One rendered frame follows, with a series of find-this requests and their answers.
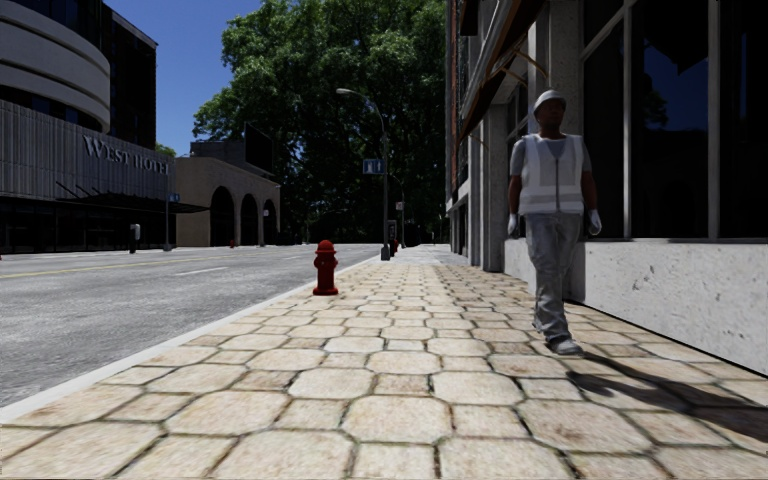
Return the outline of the pale concrete building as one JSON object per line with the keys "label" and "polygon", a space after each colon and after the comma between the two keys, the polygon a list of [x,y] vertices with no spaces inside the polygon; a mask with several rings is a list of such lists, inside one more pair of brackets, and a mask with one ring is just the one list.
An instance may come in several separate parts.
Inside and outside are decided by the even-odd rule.
{"label": "pale concrete building", "polygon": [[768,0],[463,0],[458,53],[463,255],[534,279],[509,160],[556,89],[603,222],[568,297],[768,375]]}

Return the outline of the grey street lamp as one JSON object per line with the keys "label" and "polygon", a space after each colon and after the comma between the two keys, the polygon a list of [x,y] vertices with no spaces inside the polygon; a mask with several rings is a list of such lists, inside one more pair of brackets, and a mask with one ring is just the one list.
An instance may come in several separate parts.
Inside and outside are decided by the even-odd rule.
{"label": "grey street lamp", "polygon": [[389,230],[388,230],[388,226],[389,226],[389,223],[388,223],[388,221],[389,221],[389,218],[388,218],[388,134],[387,134],[387,130],[386,130],[385,120],[384,120],[384,117],[382,116],[382,114],[381,114],[377,104],[373,100],[371,100],[369,97],[363,95],[362,93],[357,92],[355,90],[347,89],[347,88],[337,88],[336,89],[336,93],[339,94],[339,95],[354,95],[354,96],[357,96],[357,97],[361,98],[366,104],[369,104],[373,108],[374,112],[376,113],[376,115],[378,116],[378,118],[380,120],[381,132],[382,132],[382,135],[381,135],[381,146],[382,146],[382,150],[381,150],[381,153],[382,153],[382,155],[381,155],[381,163],[382,163],[382,175],[383,175],[383,178],[382,178],[382,195],[383,195],[383,200],[382,200],[382,220],[383,220],[383,223],[382,223],[382,237],[383,237],[383,239],[382,239],[382,249],[381,249],[380,258],[381,258],[382,261],[389,261],[391,255],[390,255],[390,251],[389,251],[389,236],[388,236],[388,234],[389,234]]}

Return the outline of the person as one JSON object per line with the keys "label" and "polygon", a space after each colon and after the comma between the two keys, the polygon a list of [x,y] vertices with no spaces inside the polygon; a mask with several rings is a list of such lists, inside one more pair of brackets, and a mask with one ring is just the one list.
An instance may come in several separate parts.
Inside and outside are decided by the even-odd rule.
{"label": "person", "polygon": [[561,131],[566,105],[560,92],[543,92],[533,106],[539,130],[513,146],[507,233],[517,236],[520,223],[525,223],[528,255],[536,274],[533,326],[553,353],[582,356],[584,350],[574,341],[565,315],[564,279],[582,228],[596,236],[602,221],[584,139]]}

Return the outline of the trees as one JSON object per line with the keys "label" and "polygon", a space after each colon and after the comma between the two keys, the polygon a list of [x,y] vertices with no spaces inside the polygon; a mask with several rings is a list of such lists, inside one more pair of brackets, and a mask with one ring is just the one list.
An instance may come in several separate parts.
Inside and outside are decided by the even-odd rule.
{"label": "trees", "polygon": [[229,84],[193,133],[235,140],[250,124],[274,145],[281,224],[313,241],[382,239],[381,125],[388,217],[406,242],[434,238],[445,205],[445,0],[262,0],[222,34]]}

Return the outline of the tan arched building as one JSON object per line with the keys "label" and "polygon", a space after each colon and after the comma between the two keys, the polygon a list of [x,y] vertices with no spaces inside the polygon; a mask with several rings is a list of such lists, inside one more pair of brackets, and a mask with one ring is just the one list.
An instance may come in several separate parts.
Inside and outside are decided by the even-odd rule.
{"label": "tan arched building", "polygon": [[176,244],[277,244],[281,185],[274,180],[273,157],[272,139],[250,124],[238,140],[192,142],[189,154],[176,160]]}

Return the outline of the sign on a post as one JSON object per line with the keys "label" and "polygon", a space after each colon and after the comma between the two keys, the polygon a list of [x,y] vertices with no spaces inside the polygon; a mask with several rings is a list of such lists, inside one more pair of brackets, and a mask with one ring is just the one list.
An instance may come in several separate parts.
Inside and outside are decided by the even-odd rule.
{"label": "sign on a post", "polygon": [[177,192],[167,192],[165,194],[165,208],[164,208],[164,222],[165,222],[165,231],[164,231],[164,244],[163,244],[163,251],[169,252],[172,250],[172,246],[170,243],[170,206],[172,203],[177,203],[179,201],[179,194]]}
{"label": "sign on a post", "polygon": [[400,189],[400,201],[399,201],[399,207],[396,207],[400,211],[400,248],[405,249],[407,247],[405,242],[405,191],[403,184],[400,179],[398,179],[395,175],[389,174],[389,176],[397,183],[399,189]]}

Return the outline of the grey hotel building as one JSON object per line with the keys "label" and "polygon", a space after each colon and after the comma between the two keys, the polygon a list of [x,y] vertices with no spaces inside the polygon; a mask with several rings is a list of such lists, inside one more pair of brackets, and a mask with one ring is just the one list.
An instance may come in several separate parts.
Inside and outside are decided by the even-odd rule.
{"label": "grey hotel building", "polygon": [[163,248],[156,48],[104,0],[0,0],[0,258]]}

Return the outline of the red brick building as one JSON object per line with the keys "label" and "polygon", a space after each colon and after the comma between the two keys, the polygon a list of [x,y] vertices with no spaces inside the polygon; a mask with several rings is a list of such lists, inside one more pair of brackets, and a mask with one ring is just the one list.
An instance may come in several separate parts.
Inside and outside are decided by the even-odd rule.
{"label": "red brick building", "polygon": [[459,187],[460,155],[457,152],[457,136],[460,128],[460,12],[463,0],[446,0],[445,3],[445,185],[446,217],[449,219],[451,251],[464,253],[466,234],[460,205]]}

